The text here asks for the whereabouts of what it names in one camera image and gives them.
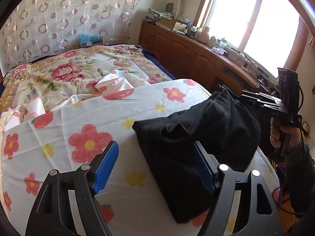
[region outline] white floral sheet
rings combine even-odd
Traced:
[[[10,124],[8,118],[20,119],[0,135],[3,138],[0,201],[22,236],[35,198],[49,171],[76,170],[101,153],[111,140],[119,144],[119,157],[105,189],[97,195],[97,201],[112,234],[198,234],[206,212],[186,224],[175,222],[141,152],[132,125],[136,120],[165,117],[188,109],[207,99],[209,93],[188,79],[126,89],[128,84],[137,85],[139,82],[121,78],[110,80],[121,81],[118,92],[108,90],[111,85],[109,82],[106,85],[106,80],[103,80],[99,87],[107,86],[107,92],[99,97],[74,95],[64,101],[63,107],[55,107],[53,111],[33,118],[32,114],[25,115],[25,107],[18,106],[0,119],[3,128]],[[260,150],[255,153],[247,172],[252,169],[261,172],[270,190],[279,185],[274,170]],[[72,203],[75,201],[74,195],[70,200]],[[237,205],[238,202],[234,201],[225,235],[233,231]],[[85,235],[78,211],[74,208],[72,212],[78,233]]]

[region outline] window frame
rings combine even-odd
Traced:
[[[261,3],[262,3],[262,0],[256,0],[252,16],[248,22],[246,31],[244,33],[244,36],[241,40],[240,45],[238,47],[235,47],[231,43],[227,43],[229,46],[233,47],[239,53],[244,53],[244,48],[249,40],[249,37],[256,23]],[[214,9],[215,9],[215,0],[201,0],[193,25],[197,27],[201,27],[209,23]],[[300,17],[296,37],[293,42],[292,49],[284,65],[285,68],[289,68],[294,71],[297,69],[297,66],[300,63],[300,59],[305,49],[307,37],[308,37],[308,28],[305,22]],[[257,61],[252,59],[248,54],[246,53],[244,54],[246,55],[248,59],[252,60],[258,67],[260,67],[264,72],[266,72],[273,83],[276,82],[277,79],[267,69],[265,69],[261,64],[259,64]]]

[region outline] human hand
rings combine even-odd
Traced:
[[[271,131],[270,131],[270,142],[274,148],[279,148],[281,143],[280,143],[280,132],[276,128],[276,123],[275,119],[272,118],[270,120],[270,125],[271,125]],[[295,147],[299,145],[301,142],[301,133],[300,129],[293,127],[293,126],[280,126],[281,131],[284,133],[289,133],[291,134],[290,140],[289,140],[289,145],[288,145],[288,151],[291,151]]]

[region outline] folded cloth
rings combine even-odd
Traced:
[[[254,113],[227,89],[189,110],[136,121],[139,145],[177,223],[207,210],[214,197],[204,189],[193,160],[193,141],[235,171],[245,171],[259,143]]]

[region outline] bed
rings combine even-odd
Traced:
[[[21,65],[4,83],[0,201],[21,235],[49,171],[76,170],[111,140],[120,153],[97,201],[112,234],[198,234],[207,211],[186,224],[175,222],[132,125],[204,101],[210,93],[201,85],[171,80],[133,45],[95,46]],[[252,169],[261,172],[270,191],[279,186],[260,149],[246,172]],[[236,192],[225,235],[233,232],[239,196]],[[70,201],[77,231],[85,235],[73,192]]]

